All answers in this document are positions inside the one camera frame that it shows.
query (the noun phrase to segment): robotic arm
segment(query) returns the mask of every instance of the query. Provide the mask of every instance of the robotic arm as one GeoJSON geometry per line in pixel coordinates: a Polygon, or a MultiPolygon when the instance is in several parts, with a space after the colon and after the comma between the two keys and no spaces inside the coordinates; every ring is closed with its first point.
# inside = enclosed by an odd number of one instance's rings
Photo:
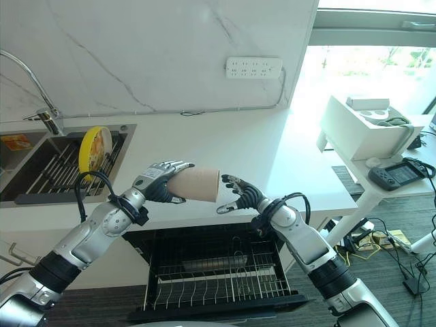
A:
{"type": "Polygon", "coordinates": [[[131,224],[144,225],[149,220],[148,211],[142,206],[145,200],[185,202],[171,194],[166,183],[181,170],[193,166],[183,161],[153,164],[123,195],[100,204],[35,267],[0,294],[0,326],[41,326],[44,311],[55,305],[83,270],[102,256],[131,224]]]}
{"type": "Polygon", "coordinates": [[[217,209],[228,213],[254,208],[260,213],[251,224],[260,236],[273,230],[283,240],[300,267],[324,297],[340,327],[398,327],[368,287],[355,278],[333,248],[301,214],[285,205],[284,199],[270,200],[253,185],[230,175],[222,176],[227,187],[240,198],[217,209]]]}

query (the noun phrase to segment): floor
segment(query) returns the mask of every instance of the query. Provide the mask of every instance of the floor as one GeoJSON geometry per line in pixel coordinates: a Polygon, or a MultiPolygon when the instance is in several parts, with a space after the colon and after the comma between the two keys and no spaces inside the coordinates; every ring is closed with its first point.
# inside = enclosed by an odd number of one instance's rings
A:
{"type": "MultiPolygon", "coordinates": [[[[346,174],[341,169],[335,170],[342,174],[345,186],[350,186],[346,174]]],[[[358,194],[353,189],[351,194],[358,194]]],[[[412,198],[398,198],[382,201],[368,218],[383,219],[388,229],[402,229],[411,242],[418,240],[432,229],[431,217],[435,214],[432,196],[412,198]]],[[[376,228],[382,225],[374,221],[376,228]]],[[[409,266],[416,260],[406,253],[399,251],[400,261],[409,266]]],[[[426,266],[427,279],[431,285],[430,290],[422,295],[422,317],[420,314],[421,302],[419,297],[414,298],[402,284],[404,280],[396,262],[388,253],[380,251],[370,260],[350,257],[351,270],[361,278],[379,301],[390,312],[399,326],[436,326],[436,258],[426,266]]],[[[292,312],[282,313],[274,319],[248,321],[241,326],[245,327],[287,327],[287,326],[333,326],[335,318],[329,314],[322,301],[322,297],[311,285],[307,277],[302,274],[299,267],[293,267],[287,277],[292,288],[313,299],[305,307],[292,312]]],[[[129,326],[124,321],[126,315],[142,304],[144,294],[143,286],[114,287],[94,290],[66,291],[62,301],[49,315],[49,326],[129,326]]]]}

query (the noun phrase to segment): yellow plate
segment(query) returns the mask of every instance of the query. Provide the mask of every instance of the yellow plate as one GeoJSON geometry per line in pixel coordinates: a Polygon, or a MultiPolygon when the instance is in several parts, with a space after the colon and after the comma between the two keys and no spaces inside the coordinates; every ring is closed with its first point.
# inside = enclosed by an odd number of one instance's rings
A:
{"type": "Polygon", "coordinates": [[[79,150],[79,171],[98,171],[102,167],[106,153],[112,150],[112,136],[110,130],[104,126],[90,128],[84,135],[79,150]]]}

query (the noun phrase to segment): electrical outlet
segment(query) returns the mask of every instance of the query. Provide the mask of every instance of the electrical outlet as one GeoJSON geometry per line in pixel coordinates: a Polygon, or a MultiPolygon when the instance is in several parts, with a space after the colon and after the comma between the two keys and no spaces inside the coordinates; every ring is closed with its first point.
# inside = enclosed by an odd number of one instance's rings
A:
{"type": "Polygon", "coordinates": [[[225,64],[227,78],[277,79],[283,60],[268,57],[229,57],[225,64]]]}

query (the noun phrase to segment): dishwasher drawer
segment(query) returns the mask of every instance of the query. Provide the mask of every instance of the dishwasher drawer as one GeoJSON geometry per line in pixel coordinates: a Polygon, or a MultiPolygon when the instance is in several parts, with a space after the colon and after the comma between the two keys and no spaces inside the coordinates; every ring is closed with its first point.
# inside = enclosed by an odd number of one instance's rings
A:
{"type": "Polygon", "coordinates": [[[274,317],[308,302],[292,290],[274,233],[260,238],[248,223],[128,232],[149,263],[144,306],[132,322],[243,320],[274,317]]]}

